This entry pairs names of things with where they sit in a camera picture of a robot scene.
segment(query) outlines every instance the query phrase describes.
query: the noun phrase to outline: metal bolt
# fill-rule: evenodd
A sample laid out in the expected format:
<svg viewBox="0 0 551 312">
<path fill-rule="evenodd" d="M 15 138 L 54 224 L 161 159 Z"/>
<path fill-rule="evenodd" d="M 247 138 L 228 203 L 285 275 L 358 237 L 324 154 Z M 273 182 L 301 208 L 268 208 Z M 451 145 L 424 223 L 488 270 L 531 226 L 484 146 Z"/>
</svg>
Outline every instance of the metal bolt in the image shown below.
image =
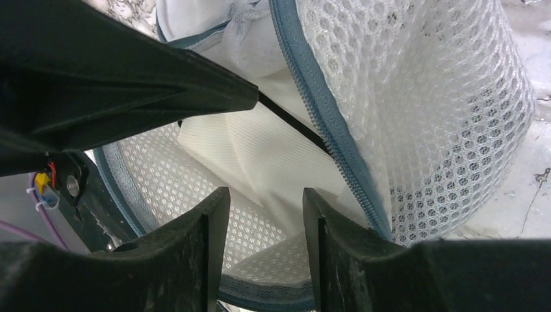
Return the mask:
<svg viewBox="0 0 551 312">
<path fill-rule="evenodd" d="M 67 177 L 67 190 L 69 191 L 69 194 L 73 197 L 77 197 L 80 193 L 80 187 L 79 182 L 76 177 L 73 177 L 72 175 L 69 175 Z"/>
</svg>

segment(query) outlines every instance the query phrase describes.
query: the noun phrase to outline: honeycomb mesh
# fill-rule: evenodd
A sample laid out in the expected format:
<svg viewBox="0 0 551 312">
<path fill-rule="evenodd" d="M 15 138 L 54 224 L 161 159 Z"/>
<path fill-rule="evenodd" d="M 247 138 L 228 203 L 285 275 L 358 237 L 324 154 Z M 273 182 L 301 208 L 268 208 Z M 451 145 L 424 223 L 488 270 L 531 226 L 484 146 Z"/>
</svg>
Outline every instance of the honeycomb mesh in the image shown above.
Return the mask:
<svg viewBox="0 0 551 312">
<path fill-rule="evenodd" d="M 146 231 L 189 211 L 223 183 L 175 141 L 179 128 L 167 125 L 103 148 L 125 199 Z M 231 192 L 224 267 L 286 238 L 262 209 Z"/>
<path fill-rule="evenodd" d="M 535 105 L 500 2 L 304 0 L 297 7 L 391 206 L 396 241 L 445 235 L 471 217 L 503 180 Z"/>
<path fill-rule="evenodd" d="M 296 2 L 396 242 L 409 246 L 468 220 L 503 181 L 535 104 L 499 1 Z M 177 143 L 178 131 L 168 125 L 103 148 L 146 231 L 223 185 Z M 225 276 L 308 288 L 303 237 L 231 194 Z"/>
</svg>

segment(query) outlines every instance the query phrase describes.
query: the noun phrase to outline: white mesh fabric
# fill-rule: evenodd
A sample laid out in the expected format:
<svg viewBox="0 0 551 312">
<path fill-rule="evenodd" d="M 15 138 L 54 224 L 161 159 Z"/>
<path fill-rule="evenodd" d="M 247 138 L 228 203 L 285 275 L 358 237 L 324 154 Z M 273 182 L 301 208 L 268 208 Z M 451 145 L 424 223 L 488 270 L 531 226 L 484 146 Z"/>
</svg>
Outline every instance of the white mesh fabric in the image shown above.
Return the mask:
<svg viewBox="0 0 551 312">
<path fill-rule="evenodd" d="M 175 142 L 178 132 L 177 125 L 167 125 L 104 148 L 118 186 L 146 231 L 189 211 L 224 185 L 181 149 Z M 285 238 L 256 204 L 231 190 L 225 268 Z"/>
<path fill-rule="evenodd" d="M 262 104 L 253 110 L 184 120 L 178 143 L 225 184 L 258 203 L 287 235 L 303 231 L 305 187 L 347 187 L 320 148 Z"/>
<path fill-rule="evenodd" d="M 535 99 L 497 0 L 305 0 L 306 40 L 396 240 L 449 233 L 503 180 Z"/>
<path fill-rule="evenodd" d="M 171 9 L 174 5 L 178 5 L 181 10 L 193 12 L 193 14 L 181 18 L 180 11 Z M 158 22 L 168 41 L 175 39 L 174 34 L 193 36 L 202 33 L 205 29 L 213 28 L 225 22 L 233 11 L 235 11 L 235 6 L 230 0 L 166 0 L 157 3 L 157 14 L 167 17 Z"/>
<path fill-rule="evenodd" d="M 299 26 L 376 181 L 396 241 L 409 246 L 451 232 L 501 183 L 533 116 L 532 87 L 499 2 L 296 2 Z M 181 19 L 185 14 L 193 12 L 182 12 Z M 246 45 L 226 49 L 224 40 L 235 42 L 219 36 L 220 42 L 209 42 L 203 55 L 254 79 L 275 102 L 301 116 L 300 95 L 287 90 L 292 78 L 272 77 L 286 68 L 279 68 L 281 51 L 272 49 L 275 33 L 266 18 L 270 16 L 231 29 Z M 251 29 L 262 49 L 246 40 Z M 225 185 L 178 144 L 178 131 L 169 125 L 104 148 L 119 188 L 148 231 Z M 277 226 L 276 214 L 265 210 L 277 207 L 261 207 L 235 187 L 231 194 L 225 276 L 306 288 L 309 272 L 301 236 L 290 239 L 294 231 Z M 352 210 L 357 203 L 351 195 L 348 189 L 329 193 Z M 233 284 L 236 292 L 239 287 Z"/>
</svg>

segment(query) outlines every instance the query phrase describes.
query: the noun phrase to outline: yellow wire connector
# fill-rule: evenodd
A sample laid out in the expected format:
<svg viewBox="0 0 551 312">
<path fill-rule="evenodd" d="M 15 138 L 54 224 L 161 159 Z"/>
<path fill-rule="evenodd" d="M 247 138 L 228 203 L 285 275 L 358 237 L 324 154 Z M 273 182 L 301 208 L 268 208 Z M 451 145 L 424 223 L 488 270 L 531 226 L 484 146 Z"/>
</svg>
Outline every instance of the yellow wire connector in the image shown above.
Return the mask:
<svg viewBox="0 0 551 312">
<path fill-rule="evenodd" d="M 50 183 L 51 180 L 47 174 L 37 174 L 34 181 L 36 182 L 38 192 L 42 195 L 44 193 L 44 189 L 48 186 L 48 183 Z"/>
</svg>

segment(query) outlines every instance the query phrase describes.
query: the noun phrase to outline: black plastic claw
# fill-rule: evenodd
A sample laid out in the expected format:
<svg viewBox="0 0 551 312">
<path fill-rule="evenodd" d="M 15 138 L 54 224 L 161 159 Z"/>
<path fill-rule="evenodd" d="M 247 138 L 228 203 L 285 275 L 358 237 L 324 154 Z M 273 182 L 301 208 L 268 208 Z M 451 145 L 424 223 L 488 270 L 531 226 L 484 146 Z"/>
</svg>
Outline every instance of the black plastic claw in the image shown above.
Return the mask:
<svg viewBox="0 0 551 312">
<path fill-rule="evenodd" d="M 258 88 L 81 0 L 0 10 L 0 176 L 190 116 L 252 109 Z"/>
<path fill-rule="evenodd" d="M 317 311 L 551 311 L 549 240 L 426 241 L 407 249 L 303 197 Z"/>
<path fill-rule="evenodd" d="M 113 252 L 77 255 L 44 243 L 0 244 L 0 311 L 216 311 L 230 195 Z"/>
</svg>

